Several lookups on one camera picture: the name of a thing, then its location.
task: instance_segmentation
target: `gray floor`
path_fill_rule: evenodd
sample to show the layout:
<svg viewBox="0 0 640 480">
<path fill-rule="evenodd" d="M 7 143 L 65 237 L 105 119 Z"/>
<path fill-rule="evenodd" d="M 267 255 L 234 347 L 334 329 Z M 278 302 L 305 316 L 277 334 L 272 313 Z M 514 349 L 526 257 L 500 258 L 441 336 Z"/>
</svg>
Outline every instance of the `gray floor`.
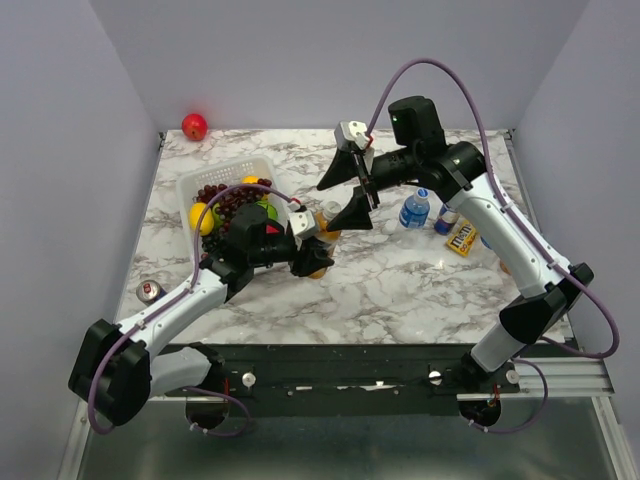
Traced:
<svg viewBox="0 0 640 480">
<path fill-rule="evenodd" d="M 512 400 L 499 425 L 536 405 Z M 585 479 L 615 478 L 592 403 L 551 400 L 540 423 L 486 435 L 457 417 L 261 419 L 250 435 L 188 430 L 183 402 L 152 402 L 106 437 L 91 435 L 81 479 Z"/>
</svg>

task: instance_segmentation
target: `fruit basket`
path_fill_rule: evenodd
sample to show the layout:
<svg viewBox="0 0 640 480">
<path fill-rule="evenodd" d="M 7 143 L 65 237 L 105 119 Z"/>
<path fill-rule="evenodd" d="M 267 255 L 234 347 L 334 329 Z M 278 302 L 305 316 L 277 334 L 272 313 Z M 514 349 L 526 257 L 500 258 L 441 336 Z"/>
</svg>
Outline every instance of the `fruit basket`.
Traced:
<svg viewBox="0 0 640 480">
<path fill-rule="evenodd" d="M 195 203 L 194 200 L 198 197 L 198 191 L 203 190 L 206 185 L 235 185 L 242 183 L 242 180 L 247 176 L 271 180 L 272 188 L 283 191 L 273 163 L 264 155 L 253 155 L 227 160 L 216 165 L 194 170 L 178 178 L 176 190 L 178 203 L 180 205 L 180 220 L 182 222 L 182 230 L 185 241 L 187 242 L 187 248 L 189 249 L 189 256 L 192 260 L 194 232 L 189 226 L 189 211 Z M 275 207 L 278 213 L 278 222 L 286 226 L 287 210 L 284 200 L 277 195 L 270 194 L 267 201 Z"/>
</svg>

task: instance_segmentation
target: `silver can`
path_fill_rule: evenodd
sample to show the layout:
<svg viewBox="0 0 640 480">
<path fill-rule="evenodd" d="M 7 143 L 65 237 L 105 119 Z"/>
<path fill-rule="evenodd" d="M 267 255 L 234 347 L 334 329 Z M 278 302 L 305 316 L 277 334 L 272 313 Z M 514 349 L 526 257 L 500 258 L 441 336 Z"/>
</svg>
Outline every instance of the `silver can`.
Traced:
<svg viewBox="0 0 640 480">
<path fill-rule="evenodd" d="M 136 288 L 136 297 L 147 307 L 156 303 L 166 294 L 166 290 L 155 280 L 145 280 Z"/>
</svg>

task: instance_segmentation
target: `yellow snack package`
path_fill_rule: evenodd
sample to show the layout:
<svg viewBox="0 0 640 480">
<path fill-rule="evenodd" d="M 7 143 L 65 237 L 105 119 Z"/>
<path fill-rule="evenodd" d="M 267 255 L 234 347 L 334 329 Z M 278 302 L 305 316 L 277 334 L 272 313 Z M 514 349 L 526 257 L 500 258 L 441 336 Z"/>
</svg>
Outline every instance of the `yellow snack package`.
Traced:
<svg viewBox="0 0 640 480">
<path fill-rule="evenodd" d="M 477 235 L 476 228 L 469 223 L 469 220 L 465 220 L 456 233 L 447 240 L 447 246 L 454 252 L 466 257 L 469 255 L 469 250 L 471 250 L 471 245 L 473 245 Z"/>
</svg>

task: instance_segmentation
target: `marble tabletop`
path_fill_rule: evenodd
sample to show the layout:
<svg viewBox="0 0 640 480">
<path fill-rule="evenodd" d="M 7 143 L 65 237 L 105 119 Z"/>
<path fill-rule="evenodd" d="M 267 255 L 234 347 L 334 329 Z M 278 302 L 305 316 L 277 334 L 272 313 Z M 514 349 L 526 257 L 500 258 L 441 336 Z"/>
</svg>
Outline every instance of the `marble tabletop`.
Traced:
<svg viewBox="0 0 640 480">
<path fill-rule="evenodd" d="M 504 138 L 488 132 L 495 170 L 509 195 L 526 211 Z M 374 132 L 376 150 L 397 148 L 391 131 Z M 473 142 L 473 131 L 448 131 L 447 140 Z M 191 272 L 180 223 L 176 179 L 185 172 L 261 154 L 273 160 L 285 193 L 311 207 L 331 199 L 346 205 L 355 183 L 318 192 L 315 185 L 335 153 L 332 130 L 214 130 L 202 142 L 169 131 L 152 188 L 118 318 L 143 305 L 135 288 L 154 278 L 169 290 Z M 293 277 L 276 266 L 256 278 L 224 307 L 196 320 L 175 341 L 188 343 L 475 343 L 498 312 L 518 295 L 511 277 L 480 241 L 468 257 L 445 246 L 433 230 L 441 202 L 431 195 L 427 226 L 397 225 L 402 187 L 382 192 L 374 229 L 344 232 L 335 266 L 320 280 Z M 549 336 L 563 340 L 567 324 Z"/>
</svg>

